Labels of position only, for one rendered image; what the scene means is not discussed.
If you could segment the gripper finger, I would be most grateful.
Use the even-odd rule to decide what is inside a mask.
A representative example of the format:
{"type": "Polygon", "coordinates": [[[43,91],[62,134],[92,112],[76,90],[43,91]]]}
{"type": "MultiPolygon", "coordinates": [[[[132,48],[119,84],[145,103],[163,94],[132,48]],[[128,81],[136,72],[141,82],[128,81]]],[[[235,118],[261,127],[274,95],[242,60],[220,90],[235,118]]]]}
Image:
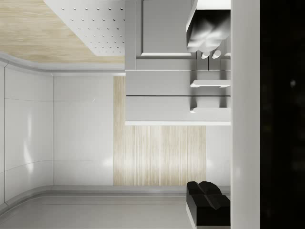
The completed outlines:
{"type": "Polygon", "coordinates": [[[230,199],[211,182],[190,181],[186,186],[186,211],[193,227],[229,227],[230,199]]]}
{"type": "Polygon", "coordinates": [[[186,24],[187,51],[214,51],[230,32],[231,0],[191,0],[186,24]]]}

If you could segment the white cabinet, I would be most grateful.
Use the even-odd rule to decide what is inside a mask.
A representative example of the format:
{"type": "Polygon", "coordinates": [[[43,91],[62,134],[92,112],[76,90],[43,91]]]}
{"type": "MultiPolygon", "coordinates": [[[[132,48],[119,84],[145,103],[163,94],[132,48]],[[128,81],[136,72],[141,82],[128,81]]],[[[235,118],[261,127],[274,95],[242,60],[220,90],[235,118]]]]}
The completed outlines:
{"type": "Polygon", "coordinates": [[[230,36],[189,52],[191,0],[125,3],[127,125],[230,125],[230,36]]]}

